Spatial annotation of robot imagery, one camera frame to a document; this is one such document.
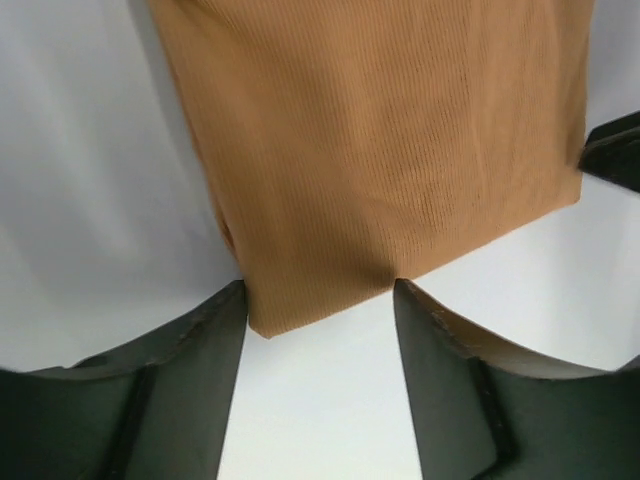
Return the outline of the tan brown garment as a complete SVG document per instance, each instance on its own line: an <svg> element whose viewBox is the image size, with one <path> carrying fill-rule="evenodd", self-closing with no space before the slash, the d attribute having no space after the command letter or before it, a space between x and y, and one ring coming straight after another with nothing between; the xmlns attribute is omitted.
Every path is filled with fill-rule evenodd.
<svg viewBox="0 0 640 480"><path fill-rule="evenodd" d="M590 1L153 1L271 338L581 195Z"/></svg>

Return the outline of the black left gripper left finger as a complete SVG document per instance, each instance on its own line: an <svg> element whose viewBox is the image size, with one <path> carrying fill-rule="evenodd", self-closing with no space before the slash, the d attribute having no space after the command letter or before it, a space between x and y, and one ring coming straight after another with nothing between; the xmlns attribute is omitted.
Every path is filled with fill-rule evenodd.
<svg viewBox="0 0 640 480"><path fill-rule="evenodd" d="M247 325L234 281L70 368L1 373L5 479L214 479Z"/></svg>

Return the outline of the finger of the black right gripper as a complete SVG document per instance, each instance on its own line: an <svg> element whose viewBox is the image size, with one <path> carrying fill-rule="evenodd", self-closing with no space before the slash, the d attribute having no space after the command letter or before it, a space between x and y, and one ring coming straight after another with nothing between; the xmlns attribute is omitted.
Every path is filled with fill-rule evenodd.
<svg viewBox="0 0 640 480"><path fill-rule="evenodd" d="M578 168L582 173L640 192L640 112L594 128L588 135Z"/></svg>

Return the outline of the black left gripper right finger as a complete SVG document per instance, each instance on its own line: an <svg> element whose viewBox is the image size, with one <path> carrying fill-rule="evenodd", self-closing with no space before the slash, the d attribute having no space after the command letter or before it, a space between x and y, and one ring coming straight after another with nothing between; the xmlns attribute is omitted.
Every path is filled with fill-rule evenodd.
<svg viewBox="0 0 640 480"><path fill-rule="evenodd" d="M639 363L540 354L399 279L393 306L426 479L635 479Z"/></svg>

